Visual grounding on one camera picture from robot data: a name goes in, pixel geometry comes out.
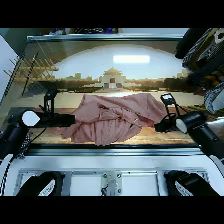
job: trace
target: dome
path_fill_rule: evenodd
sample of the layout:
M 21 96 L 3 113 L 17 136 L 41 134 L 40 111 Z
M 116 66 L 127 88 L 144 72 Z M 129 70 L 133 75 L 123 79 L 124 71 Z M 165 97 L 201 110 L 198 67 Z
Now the dome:
M 109 70 L 105 71 L 103 75 L 121 75 L 122 73 L 116 68 L 112 67 Z

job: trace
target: pink towel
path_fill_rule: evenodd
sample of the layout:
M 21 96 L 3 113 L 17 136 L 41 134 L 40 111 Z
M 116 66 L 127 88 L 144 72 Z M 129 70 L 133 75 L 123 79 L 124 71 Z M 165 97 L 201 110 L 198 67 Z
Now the pink towel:
M 109 145 L 139 134 L 142 127 L 154 127 L 166 115 L 164 105 L 150 93 L 124 97 L 83 95 L 72 113 L 76 124 L 60 129 L 62 138 L 76 143 Z

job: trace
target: metal bracket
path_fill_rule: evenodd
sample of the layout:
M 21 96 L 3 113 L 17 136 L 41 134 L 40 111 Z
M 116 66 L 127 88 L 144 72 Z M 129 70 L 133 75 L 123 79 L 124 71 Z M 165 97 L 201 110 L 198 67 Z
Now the metal bracket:
M 121 172 L 104 172 L 101 181 L 102 196 L 119 196 L 122 194 Z

